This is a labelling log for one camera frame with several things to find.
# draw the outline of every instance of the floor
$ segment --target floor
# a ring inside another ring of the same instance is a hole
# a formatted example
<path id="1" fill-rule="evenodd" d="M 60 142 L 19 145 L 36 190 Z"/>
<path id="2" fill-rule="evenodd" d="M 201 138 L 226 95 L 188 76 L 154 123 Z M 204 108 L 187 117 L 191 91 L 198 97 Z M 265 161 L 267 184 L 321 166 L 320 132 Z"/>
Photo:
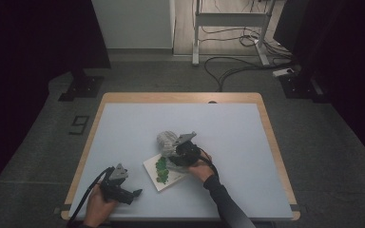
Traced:
<path id="1" fill-rule="evenodd" d="M 89 76 L 105 77 L 95 98 L 58 102 L 72 81 L 69 73 L 49 83 L 45 106 L 0 176 L 0 227 L 66 227 L 60 212 L 106 92 L 214 92 L 218 87 L 204 68 L 207 56 L 201 57 L 199 66 L 192 66 L 189 56 L 161 51 L 110 50 L 108 55 L 111 69 L 86 69 Z M 259 64 L 258 57 L 246 61 Z M 221 76 L 243 66 L 219 59 L 208 63 L 207 69 Z M 365 228 L 365 147 L 330 104 L 286 99 L 272 71 L 241 71 L 229 77 L 223 88 L 225 92 L 261 94 L 301 213 L 296 221 L 263 222 L 257 227 Z M 70 135 L 78 129 L 72 126 L 77 116 L 89 116 L 86 130 L 82 135 Z M 113 225 L 220 227 L 218 223 L 189 222 Z"/>

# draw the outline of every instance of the human hand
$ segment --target human hand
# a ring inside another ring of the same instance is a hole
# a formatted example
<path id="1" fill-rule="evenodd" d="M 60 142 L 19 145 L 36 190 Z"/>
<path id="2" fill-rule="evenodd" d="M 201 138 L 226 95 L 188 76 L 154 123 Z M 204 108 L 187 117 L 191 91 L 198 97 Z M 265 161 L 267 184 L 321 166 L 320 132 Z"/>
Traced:
<path id="1" fill-rule="evenodd" d="M 117 205 L 118 201 L 116 200 L 111 199 L 110 201 L 105 201 L 100 184 L 96 184 L 88 197 L 86 216 L 83 224 L 98 227 L 108 218 Z"/>
<path id="2" fill-rule="evenodd" d="M 201 152 L 201 156 L 212 161 L 212 157 L 203 150 Z M 198 177 L 202 182 L 205 182 L 210 176 L 215 174 L 209 165 L 202 160 L 198 160 L 192 166 L 189 166 L 188 170 L 191 174 Z"/>

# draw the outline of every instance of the dark background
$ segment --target dark background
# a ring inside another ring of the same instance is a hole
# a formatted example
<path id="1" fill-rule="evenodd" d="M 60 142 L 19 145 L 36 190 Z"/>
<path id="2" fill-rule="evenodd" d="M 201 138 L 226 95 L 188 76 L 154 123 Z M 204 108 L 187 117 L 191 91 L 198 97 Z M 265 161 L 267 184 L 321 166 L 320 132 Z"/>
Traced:
<path id="1" fill-rule="evenodd" d="M 365 2 L 287 0 L 274 38 L 297 57 L 298 77 L 318 82 L 365 146 Z"/>
<path id="2" fill-rule="evenodd" d="M 89 0 L 0 0 L 0 172 L 43 107 L 48 81 L 89 67 L 110 67 Z"/>

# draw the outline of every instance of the black cable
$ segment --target black cable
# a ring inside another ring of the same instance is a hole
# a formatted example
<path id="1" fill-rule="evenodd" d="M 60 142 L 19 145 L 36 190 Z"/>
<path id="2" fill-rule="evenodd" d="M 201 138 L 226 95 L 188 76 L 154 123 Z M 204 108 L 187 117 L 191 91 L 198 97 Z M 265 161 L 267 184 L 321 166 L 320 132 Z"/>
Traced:
<path id="1" fill-rule="evenodd" d="M 83 204 L 86 201 L 86 198 L 88 196 L 88 194 L 91 192 L 91 189 L 93 189 L 94 185 L 97 184 L 97 182 L 99 181 L 99 179 L 102 177 L 102 175 L 104 175 L 106 172 L 108 172 L 108 170 L 110 170 L 112 167 L 108 167 L 105 171 L 103 171 L 95 180 L 94 182 L 88 187 L 88 189 L 86 190 L 85 194 L 83 195 L 81 201 L 79 202 L 78 207 L 76 208 L 75 212 L 73 213 L 72 217 L 69 219 L 69 221 L 67 222 L 67 227 L 71 227 L 73 221 L 75 220 L 76 216 L 78 215 L 79 211 L 81 210 Z"/>
<path id="2" fill-rule="evenodd" d="M 239 61 L 239 62 L 242 62 L 242 63 L 245 63 L 249 66 L 244 66 L 244 67 L 240 67 L 240 68 L 232 68 L 232 69 L 229 69 L 227 71 L 225 71 L 221 76 L 220 78 L 218 79 L 214 74 L 212 74 L 207 65 L 209 64 L 210 61 L 212 60 L 216 60 L 216 59 L 230 59 L 230 60 L 235 60 L 235 61 Z M 234 58 L 234 57 L 212 57 L 212 58 L 209 58 L 208 60 L 205 61 L 204 63 L 204 68 L 205 68 L 205 71 L 212 76 L 213 79 L 215 79 L 215 81 L 218 83 L 218 89 L 216 90 L 217 92 L 223 92 L 223 85 L 224 85 L 224 81 L 229 78 L 230 76 L 236 74 L 236 73 L 239 73 L 239 72 L 242 72 L 242 71 L 245 71 L 245 70 L 255 70 L 255 69 L 258 69 L 258 70 L 264 70 L 264 69 L 275 69 L 275 68 L 279 68 L 279 67 L 289 67 L 291 65 L 293 65 L 293 61 L 290 61 L 289 63 L 285 63 L 285 64 L 280 64 L 280 65 L 276 65 L 276 66 L 258 66 L 256 64 L 253 64 L 253 63 L 250 63 L 250 62 L 247 62 L 247 61 L 244 61 L 244 60 L 241 60 L 241 59 L 238 59 L 238 58 Z"/>

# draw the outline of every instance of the wooden table edge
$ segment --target wooden table edge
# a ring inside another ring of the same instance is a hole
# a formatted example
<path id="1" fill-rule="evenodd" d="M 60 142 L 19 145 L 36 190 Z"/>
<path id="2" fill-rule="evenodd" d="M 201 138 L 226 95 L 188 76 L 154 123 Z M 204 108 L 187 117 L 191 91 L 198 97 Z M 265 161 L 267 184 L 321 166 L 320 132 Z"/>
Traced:
<path id="1" fill-rule="evenodd" d="M 193 103 L 245 103 L 245 104 L 257 104 L 259 109 L 259 115 L 261 118 L 262 125 L 267 136 L 272 156 L 274 158 L 279 178 L 283 189 L 286 193 L 286 197 L 291 206 L 298 207 L 295 194 L 292 189 L 289 177 L 286 172 L 286 168 L 283 163 L 283 159 L 280 155 L 278 142 L 275 138 L 275 134 L 272 125 L 269 121 L 268 113 L 266 111 L 263 99 L 259 93 L 206 93 L 206 92 L 195 92 L 195 93 L 180 93 L 180 92 L 166 92 L 166 93 L 147 93 L 147 92 L 114 92 L 104 94 L 99 108 L 97 110 L 96 116 L 94 118 L 93 125 L 88 134 L 86 145 L 82 153 L 81 159 L 79 161 L 78 167 L 76 169 L 75 175 L 69 191 L 67 193 L 67 198 L 64 202 L 64 209 L 61 211 L 62 219 L 69 219 L 69 209 L 73 202 L 74 195 L 76 193 L 76 188 L 79 185 L 79 180 L 82 176 L 83 169 L 85 167 L 88 152 L 90 151 L 91 144 L 96 134 L 96 130 L 102 116 L 103 110 L 107 103 L 142 103 L 142 104 L 162 104 L 162 103 L 181 103 L 181 104 L 193 104 Z M 293 211 L 292 220 L 297 220 L 300 218 L 300 211 Z"/>

